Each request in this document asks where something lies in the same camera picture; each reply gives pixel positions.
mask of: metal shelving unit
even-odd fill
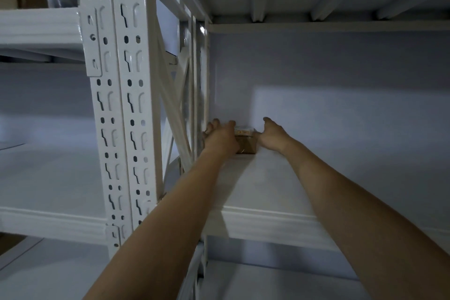
[[[200,133],[209,118],[210,33],[450,30],[445,7],[420,9],[427,0],[353,0],[354,7],[340,7],[347,0],[160,1],[179,19],[177,57],[166,53],[156,0],[81,0],[72,9],[0,11],[0,55],[85,62],[98,142],[98,153],[31,145],[0,150],[12,171],[0,176],[3,231],[100,243],[112,256],[163,197],[173,143],[184,171],[201,152]],[[160,98],[167,113],[163,133]],[[205,235],[335,250],[306,195],[290,188],[291,180],[277,186],[290,195],[286,201],[274,200],[274,184],[255,180],[268,159],[289,175],[289,167],[269,155],[236,157],[224,167]],[[89,173],[75,178],[80,168]],[[256,194],[261,189],[266,198]],[[439,225],[423,229],[450,251],[450,232]],[[206,244],[204,236],[188,273],[195,272],[197,295]]]

